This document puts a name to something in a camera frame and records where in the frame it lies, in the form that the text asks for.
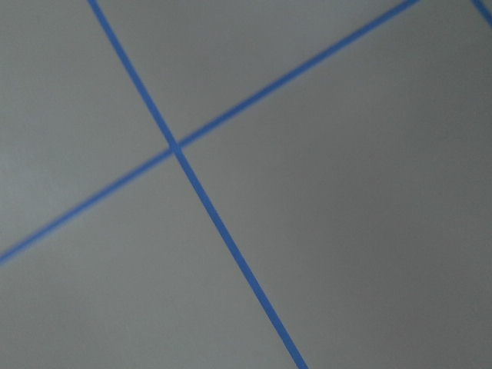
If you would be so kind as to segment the brown paper table cover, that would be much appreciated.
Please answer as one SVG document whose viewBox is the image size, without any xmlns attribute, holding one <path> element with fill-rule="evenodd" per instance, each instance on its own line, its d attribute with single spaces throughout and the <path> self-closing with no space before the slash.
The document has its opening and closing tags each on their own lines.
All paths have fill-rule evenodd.
<svg viewBox="0 0 492 369">
<path fill-rule="evenodd" d="M 491 366 L 491 28 L 419 1 L 100 8 L 310 368 Z M 85 1 L 1 3 L 3 368 L 293 368 Z"/>
</svg>

